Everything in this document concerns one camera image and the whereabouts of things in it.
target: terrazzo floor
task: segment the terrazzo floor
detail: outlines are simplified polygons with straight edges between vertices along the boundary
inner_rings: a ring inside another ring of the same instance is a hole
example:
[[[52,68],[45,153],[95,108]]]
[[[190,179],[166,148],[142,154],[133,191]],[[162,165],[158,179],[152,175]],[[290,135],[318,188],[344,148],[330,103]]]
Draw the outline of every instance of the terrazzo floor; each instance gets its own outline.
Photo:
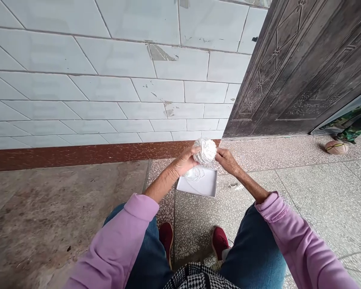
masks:
[[[238,163],[325,239],[361,287],[361,137],[347,155],[323,150],[329,136],[221,141]],[[61,288],[116,205],[142,192],[172,161],[161,159],[0,172],[0,288]],[[162,200],[158,225],[174,227],[174,269],[212,265],[210,234],[232,241],[253,203],[219,164],[216,198],[177,191]],[[289,271],[284,288],[296,288]]]

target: white box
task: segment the white box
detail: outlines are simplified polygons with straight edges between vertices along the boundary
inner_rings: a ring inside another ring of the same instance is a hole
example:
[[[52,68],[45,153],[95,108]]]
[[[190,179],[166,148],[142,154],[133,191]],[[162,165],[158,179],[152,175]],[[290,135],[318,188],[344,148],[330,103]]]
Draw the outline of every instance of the white box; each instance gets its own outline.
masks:
[[[217,170],[207,167],[200,168],[202,168],[205,175],[199,181],[190,181],[185,177],[180,177],[176,189],[186,193],[215,197],[217,192]]]

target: brown baseboard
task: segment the brown baseboard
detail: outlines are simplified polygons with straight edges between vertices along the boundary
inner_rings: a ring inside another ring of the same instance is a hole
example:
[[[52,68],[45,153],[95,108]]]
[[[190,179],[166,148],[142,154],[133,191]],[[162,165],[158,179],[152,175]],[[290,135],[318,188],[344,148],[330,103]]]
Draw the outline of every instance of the brown baseboard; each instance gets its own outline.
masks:
[[[218,146],[221,140],[214,140]],[[174,158],[194,141],[0,150],[0,171]]]

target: houndstooth fabric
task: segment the houndstooth fabric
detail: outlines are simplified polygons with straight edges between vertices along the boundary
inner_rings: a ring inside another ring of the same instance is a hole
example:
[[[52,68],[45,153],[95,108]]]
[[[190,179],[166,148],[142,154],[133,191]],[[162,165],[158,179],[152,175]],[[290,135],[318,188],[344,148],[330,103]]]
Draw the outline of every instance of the houndstooth fabric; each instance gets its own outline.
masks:
[[[164,289],[239,289],[211,268],[188,263],[180,268]]]

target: hand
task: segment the hand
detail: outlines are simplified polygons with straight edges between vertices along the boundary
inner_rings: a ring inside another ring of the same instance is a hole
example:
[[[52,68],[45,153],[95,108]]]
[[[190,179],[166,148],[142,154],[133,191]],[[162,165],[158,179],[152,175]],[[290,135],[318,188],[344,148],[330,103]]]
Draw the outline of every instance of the hand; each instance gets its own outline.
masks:
[[[193,154],[199,153],[200,151],[201,147],[188,147],[168,166],[168,168],[174,172],[177,178],[183,176],[185,172],[196,165],[199,165],[199,163],[193,159]]]
[[[239,176],[243,171],[239,166],[231,152],[227,149],[217,148],[217,154],[215,160],[220,163],[220,165],[227,171],[230,175],[234,177]]]

